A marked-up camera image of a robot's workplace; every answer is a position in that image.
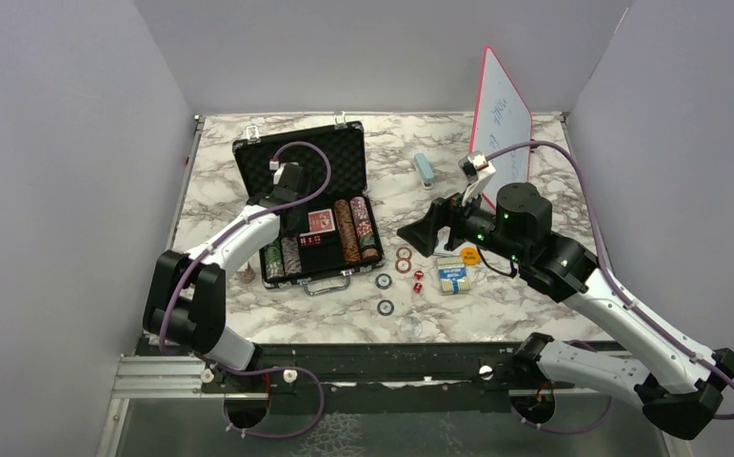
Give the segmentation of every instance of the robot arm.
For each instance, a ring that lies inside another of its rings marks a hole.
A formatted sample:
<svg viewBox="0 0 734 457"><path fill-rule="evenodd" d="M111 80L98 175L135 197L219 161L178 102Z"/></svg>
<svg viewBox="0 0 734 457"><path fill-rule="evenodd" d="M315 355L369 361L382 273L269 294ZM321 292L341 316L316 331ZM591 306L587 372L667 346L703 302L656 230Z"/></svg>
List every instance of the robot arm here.
<svg viewBox="0 0 734 457"><path fill-rule="evenodd" d="M308 172L295 164L283 164L274 174L271 193L249 200L241 214L205 243L179 253L168 250L159 256L153 271L148 302L143 317L143 328L158 334L168 307L168 301L193 259L203 257L200 266L190 275L185 287L192 287L192 297L180 296L170 315L168 340L234 369L245 369L257 347L251 341L227 327L227 272L234 272L252 255L280 234L281 218L266 214L249 221L252 214L288 202L307 194L310 184ZM284 220L290 221L290 211ZM220 245L215 242L229 228L245 222Z"/></svg>
<svg viewBox="0 0 734 457"><path fill-rule="evenodd" d="M449 227L446 249L454 250L469 240L517 262L521 278L530 287L580 312L634 356L634 360L616 359L534 333L516 354L517 368L525 376L594 388L638 405L667 433L685 439L696 436L714 417L725 383L624 303L603 277L596 255L551 230L551 203L534 186L508 184L498 191L495 214L481 209L475 196L492 174L488 166L481 153L463 159L466 192L434 200L422 220L398 229L398 235L429 256L437 246L439 230ZM613 279L643 314L683 341L699 360L734 376L734 352L712 350L682 334Z"/></svg>

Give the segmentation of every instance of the black briefcase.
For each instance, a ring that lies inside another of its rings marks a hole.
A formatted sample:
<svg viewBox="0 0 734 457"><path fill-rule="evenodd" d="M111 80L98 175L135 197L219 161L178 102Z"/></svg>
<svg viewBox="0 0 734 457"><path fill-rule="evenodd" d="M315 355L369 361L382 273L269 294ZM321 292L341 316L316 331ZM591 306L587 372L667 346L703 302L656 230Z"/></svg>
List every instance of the black briefcase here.
<svg viewBox="0 0 734 457"><path fill-rule="evenodd" d="M260 249L261 277L266 288L301 285L308 295L342 290L349 286L352 274L372 271L385 262L372 204L365 195L367 159L364 126L357 121L338 122L338 117L336 121L336 124L326 127L266 136L260 136L258 129L250 126L246 139L232 143L235 161L249 197L270 192L273 173L268 162L282 145L293 141L311 143L319 147L330 162L330 183L325 191L302 207L284 212L280 236L274 243ZM281 163L295 162L309 169L312 173L311 192L319 188L325 179L325 164L312 149L290 147L280 154L279 160ZM347 202L349 216L345 214L342 202ZM311 281L336 276L344 277L341 286L310 290Z"/></svg>

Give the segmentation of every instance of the marble surface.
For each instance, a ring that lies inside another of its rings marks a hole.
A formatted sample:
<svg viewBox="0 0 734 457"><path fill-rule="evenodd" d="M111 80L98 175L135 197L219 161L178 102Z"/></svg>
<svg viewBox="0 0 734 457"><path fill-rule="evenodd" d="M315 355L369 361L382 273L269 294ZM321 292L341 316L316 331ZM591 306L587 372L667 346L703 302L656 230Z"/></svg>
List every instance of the marble surface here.
<svg viewBox="0 0 734 457"><path fill-rule="evenodd" d="M318 297L300 287L266 290L259 280L256 257L252 265L258 279L228 283L227 325L258 343L402 343L521 341L532 331L558 339L610 339L585 317L555 304L528 288L483 266L468 268L471 291L444 296L432 280L434 257L413 257L414 269L425 274L421 294L412 292L411 274L394 269L395 250L403 241L398 227L422 217L430 200L464 189L456 163L467 151L472 113L402 114L348 113L348 121L365 127L367 194L372 201L378 230L387 253L387 265L353 276L347 291ZM243 207L246 191L232 155L232 141L245 136L244 127L260 126L261 134L330 125L324 114L210 116L195 158L174 248L187 250L222 229ZM539 114L533 138L567 147L557 113ZM437 176L435 186L424 190L410 158L424 152ZM538 149L531 154L529 181L554 206L554 229L593 247L587 211L579 183L568 162L557 152ZM490 254L500 268L506 263ZM375 276L386 272L394 284L375 287ZM313 288L329 287L342 279L320 281ZM391 316L376 311L381 299L395 305Z"/></svg>

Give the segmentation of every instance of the orange token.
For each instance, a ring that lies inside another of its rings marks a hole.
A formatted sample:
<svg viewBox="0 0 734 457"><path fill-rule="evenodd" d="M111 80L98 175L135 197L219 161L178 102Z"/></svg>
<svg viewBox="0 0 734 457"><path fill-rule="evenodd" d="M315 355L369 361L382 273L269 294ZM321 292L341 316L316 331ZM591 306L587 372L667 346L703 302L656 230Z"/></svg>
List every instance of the orange token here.
<svg viewBox="0 0 734 457"><path fill-rule="evenodd" d="M464 248L462 249L462 261L465 265L476 265L479 263L479 251L476 248Z"/></svg>

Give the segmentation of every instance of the gray wall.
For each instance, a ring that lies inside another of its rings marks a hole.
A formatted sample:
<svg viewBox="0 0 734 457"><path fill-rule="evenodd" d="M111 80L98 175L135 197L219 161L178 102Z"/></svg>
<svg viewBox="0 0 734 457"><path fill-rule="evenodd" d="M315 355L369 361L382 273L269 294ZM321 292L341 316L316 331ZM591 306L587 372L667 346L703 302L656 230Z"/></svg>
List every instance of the gray wall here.
<svg viewBox="0 0 734 457"><path fill-rule="evenodd" d="M568 110L631 0L135 0L198 112L473 110L485 46Z"/></svg>
<svg viewBox="0 0 734 457"><path fill-rule="evenodd" d="M191 125L130 0L0 1L0 455L94 454Z"/></svg>
<svg viewBox="0 0 734 457"><path fill-rule="evenodd" d="M618 275L734 348L734 1L636 0L568 125ZM734 422L693 447L733 455Z"/></svg>

